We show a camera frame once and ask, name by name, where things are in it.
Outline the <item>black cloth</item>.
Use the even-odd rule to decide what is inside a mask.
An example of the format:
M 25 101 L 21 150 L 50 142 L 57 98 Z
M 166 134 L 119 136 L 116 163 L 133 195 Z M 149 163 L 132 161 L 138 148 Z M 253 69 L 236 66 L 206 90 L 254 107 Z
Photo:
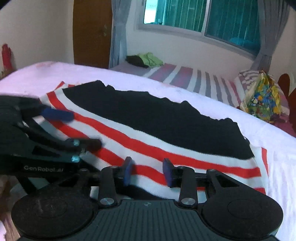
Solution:
M 137 67 L 149 68 L 148 65 L 144 64 L 142 58 L 137 55 L 126 56 L 126 62 Z

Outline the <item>grey curtain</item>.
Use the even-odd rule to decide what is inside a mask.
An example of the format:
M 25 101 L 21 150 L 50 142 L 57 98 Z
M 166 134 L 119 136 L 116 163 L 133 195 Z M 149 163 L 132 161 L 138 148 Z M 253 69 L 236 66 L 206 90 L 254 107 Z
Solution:
M 112 35 L 109 68 L 119 65 L 126 59 L 126 23 L 130 12 L 131 0 L 112 0 Z
M 269 72 L 274 51 L 287 24 L 290 7 L 286 1 L 258 1 L 260 50 L 251 69 Z

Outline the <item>red water bottle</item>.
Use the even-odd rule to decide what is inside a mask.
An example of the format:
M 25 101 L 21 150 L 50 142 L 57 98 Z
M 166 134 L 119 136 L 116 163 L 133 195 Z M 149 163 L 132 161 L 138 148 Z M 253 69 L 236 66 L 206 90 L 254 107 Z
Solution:
M 8 73 L 12 73 L 14 70 L 14 67 L 12 64 L 12 51 L 11 51 L 11 48 L 8 46 L 8 44 L 2 45 L 1 55 L 3 60 L 4 71 Z

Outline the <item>red white scalloped headboard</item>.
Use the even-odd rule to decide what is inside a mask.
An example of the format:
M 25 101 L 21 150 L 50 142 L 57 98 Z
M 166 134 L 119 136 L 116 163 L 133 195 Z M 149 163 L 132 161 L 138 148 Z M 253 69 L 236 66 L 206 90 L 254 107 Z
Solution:
M 282 74 L 278 80 L 278 85 L 284 93 L 288 101 L 288 106 L 290 108 L 289 120 L 285 124 L 284 130 L 289 133 L 291 136 L 295 137 L 295 88 L 290 93 L 290 84 L 292 81 L 292 75 L 287 73 Z

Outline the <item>grey left curtain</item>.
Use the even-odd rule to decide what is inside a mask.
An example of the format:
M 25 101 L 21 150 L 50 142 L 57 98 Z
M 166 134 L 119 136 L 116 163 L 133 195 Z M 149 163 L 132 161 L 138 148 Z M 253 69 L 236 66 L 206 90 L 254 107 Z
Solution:
M 112 35 L 109 68 L 119 65 L 126 59 L 126 23 L 130 12 L 131 0 L 112 0 Z

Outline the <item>striped black red white sweater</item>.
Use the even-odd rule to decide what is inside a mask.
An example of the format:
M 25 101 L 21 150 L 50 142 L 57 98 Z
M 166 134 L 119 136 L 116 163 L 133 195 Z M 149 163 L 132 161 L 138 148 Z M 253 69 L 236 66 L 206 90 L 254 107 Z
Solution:
M 41 126 L 59 138 L 99 138 L 103 147 L 84 155 L 101 170 L 134 161 L 128 196 L 177 199 L 163 173 L 163 160 L 205 173 L 215 169 L 265 193 L 267 152 L 252 146 L 230 118 L 215 120 L 187 101 L 172 102 L 148 92 L 119 91 L 101 81 L 78 86 L 61 82 L 41 103 L 74 114 L 70 122 L 45 118 Z

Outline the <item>green cloth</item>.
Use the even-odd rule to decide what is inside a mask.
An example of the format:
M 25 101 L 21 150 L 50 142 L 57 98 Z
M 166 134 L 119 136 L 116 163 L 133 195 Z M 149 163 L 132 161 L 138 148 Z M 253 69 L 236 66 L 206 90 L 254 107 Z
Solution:
M 161 59 L 154 56 L 154 54 L 152 54 L 151 52 L 145 54 L 138 54 L 138 57 L 140 57 L 143 64 L 145 66 L 148 66 L 148 68 L 160 67 L 164 64 Z

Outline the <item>striped pillow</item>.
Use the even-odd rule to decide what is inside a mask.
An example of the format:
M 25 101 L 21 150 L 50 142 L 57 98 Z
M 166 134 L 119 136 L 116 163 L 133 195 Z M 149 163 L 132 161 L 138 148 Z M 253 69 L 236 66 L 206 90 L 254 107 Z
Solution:
M 243 99 L 245 98 L 246 93 L 250 89 L 251 85 L 257 80 L 259 76 L 259 71 L 255 70 L 243 70 L 241 71 L 238 76 L 234 79 L 234 85 L 236 88 L 236 95 L 238 96 L 238 103 L 240 104 Z M 277 83 L 275 86 L 278 88 L 279 95 L 280 95 L 280 103 L 281 103 L 281 113 L 283 115 L 289 116 L 290 109 L 288 106 L 288 101 L 279 87 Z

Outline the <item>window with green curtain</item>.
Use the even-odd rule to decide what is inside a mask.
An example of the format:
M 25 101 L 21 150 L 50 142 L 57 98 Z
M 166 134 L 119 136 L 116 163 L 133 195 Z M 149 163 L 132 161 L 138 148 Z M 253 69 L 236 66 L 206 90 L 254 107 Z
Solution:
M 213 44 L 246 57 L 260 49 L 257 1 L 140 1 L 138 28 Z

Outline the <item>floral pink bed sheet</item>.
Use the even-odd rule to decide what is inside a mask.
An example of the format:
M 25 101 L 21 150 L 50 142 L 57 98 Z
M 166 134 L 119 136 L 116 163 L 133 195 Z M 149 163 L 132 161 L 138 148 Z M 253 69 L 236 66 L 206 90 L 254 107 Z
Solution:
M 100 114 L 90 111 L 99 107 L 98 91 L 87 90 L 95 81 L 120 91 L 150 94 L 172 104 L 189 104 L 190 115 L 201 113 L 215 120 L 230 118 L 238 124 L 250 142 L 254 157 L 239 160 L 203 154 L 174 146 Z M 43 103 L 66 108 L 75 113 L 71 123 L 38 123 L 59 138 L 99 137 L 104 146 L 99 154 L 88 154 L 86 160 L 96 168 L 119 164 L 126 156 L 135 161 L 132 188 L 161 198 L 177 198 L 179 189 L 165 185 L 162 159 L 185 165 L 196 171 L 217 169 L 230 177 L 267 194 L 283 209 L 279 240 L 295 240 L 295 138 L 217 100 L 166 85 L 147 78 L 121 72 L 58 62 L 44 62 L 18 70 L 1 81 L 1 93 L 40 97 Z

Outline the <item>brown wooden door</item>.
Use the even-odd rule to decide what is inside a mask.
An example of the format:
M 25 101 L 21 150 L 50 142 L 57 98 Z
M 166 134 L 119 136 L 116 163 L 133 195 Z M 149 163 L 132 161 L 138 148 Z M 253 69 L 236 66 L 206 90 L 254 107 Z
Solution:
M 74 63 L 107 69 L 111 31 L 111 0 L 74 1 Z

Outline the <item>colourful floral bag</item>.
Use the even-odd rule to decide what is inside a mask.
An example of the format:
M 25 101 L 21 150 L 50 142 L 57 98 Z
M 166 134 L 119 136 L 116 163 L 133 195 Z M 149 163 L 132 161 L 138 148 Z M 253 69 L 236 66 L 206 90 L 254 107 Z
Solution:
M 281 102 L 275 81 L 264 71 L 260 71 L 239 108 L 267 123 L 274 123 L 279 120 Z

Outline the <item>grey right curtain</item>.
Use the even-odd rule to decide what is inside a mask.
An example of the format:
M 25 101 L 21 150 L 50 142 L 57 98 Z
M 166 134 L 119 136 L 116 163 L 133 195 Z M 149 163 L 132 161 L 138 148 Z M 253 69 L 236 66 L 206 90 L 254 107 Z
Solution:
M 269 72 L 274 51 L 287 24 L 290 7 L 286 1 L 258 1 L 260 50 L 251 69 Z

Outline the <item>striped purple grey mattress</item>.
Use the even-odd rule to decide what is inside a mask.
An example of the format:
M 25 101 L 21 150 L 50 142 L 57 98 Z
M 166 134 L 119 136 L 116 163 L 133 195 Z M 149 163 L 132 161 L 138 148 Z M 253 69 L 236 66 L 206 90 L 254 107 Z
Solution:
M 258 76 L 257 71 L 246 70 L 240 72 L 234 80 L 227 80 L 197 68 L 168 63 L 161 67 L 143 68 L 124 62 L 115 66 L 112 70 L 180 87 L 218 100 L 234 108 L 240 106 L 245 93 L 250 88 L 251 81 Z

